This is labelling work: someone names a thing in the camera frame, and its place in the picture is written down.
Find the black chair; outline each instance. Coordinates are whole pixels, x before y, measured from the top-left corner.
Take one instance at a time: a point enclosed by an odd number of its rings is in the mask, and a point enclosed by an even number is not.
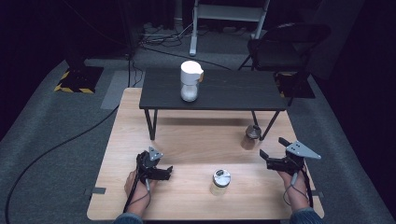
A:
[[[277,79],[280,72],[293,72],[294,84],[288,105],[307,82],[310,73],[305,70],[312,50],[327,38],[331,29],[325,24],[286,23],[268,30],[260,39],[247,43],[249,55],[239,66],[258,71],[273,71]]]

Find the dark background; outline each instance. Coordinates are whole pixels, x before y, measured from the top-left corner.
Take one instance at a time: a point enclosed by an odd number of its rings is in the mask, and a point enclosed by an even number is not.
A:
[[[40,2],[7,0],[0,3],[0,139],[46,74],[64,59],[59,38],[42,20],[46,9]],[[89,1],[90,4],[77,0],[67,2],[98,30],[118,42],[126,42],[117,4],[106,0]],[[91,30],[66,5],[60,9],[65,29],[69,30],[82,57],[114,55],[125,49],[124,45],[108,41]],[[135,13],[137,20],[146,20],[155,10],[150,6],[145,9]],[[363,168],[394,217],[395,11],[395,1],[366,0],[329,80],[316,77]],[[286,20],[286,14],[280,15],[279,18],[272,10],[272,14],[267,15],[268,22]]]

